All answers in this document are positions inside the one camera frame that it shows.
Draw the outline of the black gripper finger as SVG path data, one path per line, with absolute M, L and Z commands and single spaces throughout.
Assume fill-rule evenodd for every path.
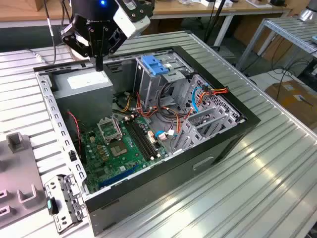
M 88 37 L 89 40 L 87 43 L 82 43 L 81 40 L 85 40 L 85 38 L 76 34 L 75 26 L 72 23 L 69 23 L 63 30 L 61 30 L 60 34 L 64 43 L 79 55 L 89 57 L 95 70 L 97 72 L 100 71 L 100 51 L 97 49 L 97 45 L 92 42 L 90 36 Z
M 112 33 L 109 28 L 103 28 L 101 52 L 99 56 L 99 71 L 103 71 L 103 61 L 108 55 L 114 54 L 127 39 L 120 28 L 116 28 Z

